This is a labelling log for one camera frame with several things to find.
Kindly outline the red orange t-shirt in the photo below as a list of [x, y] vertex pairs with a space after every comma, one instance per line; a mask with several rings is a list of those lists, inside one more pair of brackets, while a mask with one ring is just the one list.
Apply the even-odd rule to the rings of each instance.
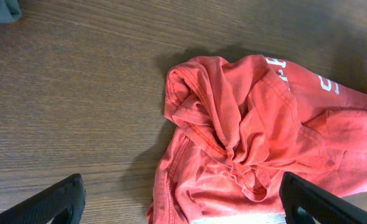
[[367, 95], [295, 63], [195, 57], [166, 79], [176, 125], [149, 223], [282, 213], [285, 172], [344, 197], [367, 192]]

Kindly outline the folded grey garment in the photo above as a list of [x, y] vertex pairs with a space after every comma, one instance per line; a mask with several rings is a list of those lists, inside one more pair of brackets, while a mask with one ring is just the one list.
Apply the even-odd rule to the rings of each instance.
[[18, 0], [0, 0], [0, 24], [16, 22], [21, 15]]

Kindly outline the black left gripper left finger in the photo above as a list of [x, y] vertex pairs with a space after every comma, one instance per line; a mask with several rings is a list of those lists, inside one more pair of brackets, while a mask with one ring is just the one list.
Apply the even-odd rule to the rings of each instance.
[[85, 201], [82, 177], [80, 174], [72, 174], [0, 213], [0, 223], [80, 223]]

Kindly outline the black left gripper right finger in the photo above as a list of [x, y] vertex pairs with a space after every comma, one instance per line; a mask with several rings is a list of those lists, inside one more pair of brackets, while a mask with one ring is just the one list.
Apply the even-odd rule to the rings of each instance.
[[285, 172], [279, 196], [289, 224], [367, 224], [367, 212], [313, 183]]

